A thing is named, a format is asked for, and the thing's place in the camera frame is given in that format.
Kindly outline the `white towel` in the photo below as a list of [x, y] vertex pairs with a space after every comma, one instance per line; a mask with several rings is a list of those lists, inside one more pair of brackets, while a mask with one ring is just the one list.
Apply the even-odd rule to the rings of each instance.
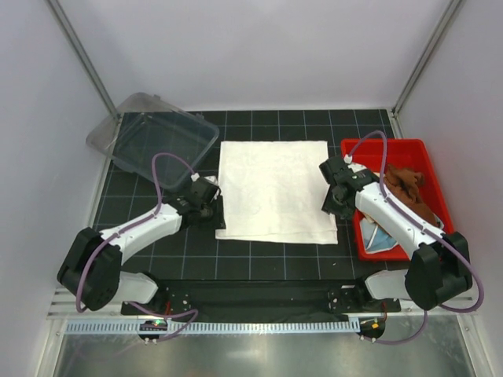
[[218, 184], [226, 227], [218, 240], [336, 244], [322, 212], [328, 186], [319, 170], [327, 141], [224, 141]]

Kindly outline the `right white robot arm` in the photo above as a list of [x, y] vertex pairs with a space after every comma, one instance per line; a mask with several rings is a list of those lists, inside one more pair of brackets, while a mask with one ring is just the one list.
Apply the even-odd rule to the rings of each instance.
[[473, 286], [468, 242], [415, 214], [367, 167], [332, 157], [319, 169], [329, 189], [322, 211], [347, 220], [367, 214], [409, 257], [406, 270], [383, 270], [366, 277], [354, 291], [355, 305], [374, 310], [382, 299], [410, 299], [424, 310], [469, 291]]

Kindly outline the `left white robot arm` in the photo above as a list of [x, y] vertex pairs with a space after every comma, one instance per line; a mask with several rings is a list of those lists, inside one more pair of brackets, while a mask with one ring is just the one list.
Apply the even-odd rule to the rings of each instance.
[[75, 296], [78, 312], [98, 311], [110, 302], [137, 311], [162, 313], [167, 287], [151, 273], [128, 273], [125, 263], [158, 240], [189, 227], [224, 229], [221, 190], [215, 176], [193, 176], [191, 185], [160, 199], [145, 214], [122, 225], [97, 231], [90, 227], [75, 237], [57, 281]]

